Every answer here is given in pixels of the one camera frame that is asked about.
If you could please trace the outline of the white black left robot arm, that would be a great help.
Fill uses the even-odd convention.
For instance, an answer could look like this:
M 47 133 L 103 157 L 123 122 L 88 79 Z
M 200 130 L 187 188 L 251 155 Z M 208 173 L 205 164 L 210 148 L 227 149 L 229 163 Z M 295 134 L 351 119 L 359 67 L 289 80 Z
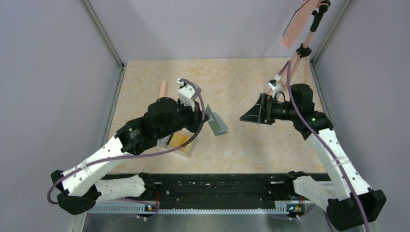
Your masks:
M 193 106 L 163 97 L 150 104 L 147 112 L 128 121 L 108 142 L 77 166 L 51 174 L 52 189 L 59 194 L 51 204 L 72 215 L 84 213 L 95 205 L 120 198 L 149 200 L 157 187 L 148 173 L 108 179 L 106 175 L 125 160 L 148 158 L 158 140 L 187 129 L 199 135 L 208 116 L 202 99 Z

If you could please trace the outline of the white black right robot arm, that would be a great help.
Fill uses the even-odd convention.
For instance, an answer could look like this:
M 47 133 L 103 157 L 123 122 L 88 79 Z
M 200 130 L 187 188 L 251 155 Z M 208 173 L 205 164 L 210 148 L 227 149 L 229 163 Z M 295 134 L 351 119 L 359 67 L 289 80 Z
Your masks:
M 339 144 L 326 114 L 315 110 L 310 86 L 295 84 L 290 90 L 290 99 L 283 102 L 275 95 L 262 93 L 240 120 L 266 125 L 277 120 L 291 121 L 316 152 L 332 187 L 324 186 L 303 171 L 291 171 L 285 177 L 285 196 L 310 200 L 327 214 L 328 221 L 339 231 L 362 225 L 369 227 L 386 203 L 385 194 L 374 190 L 358 173 Z

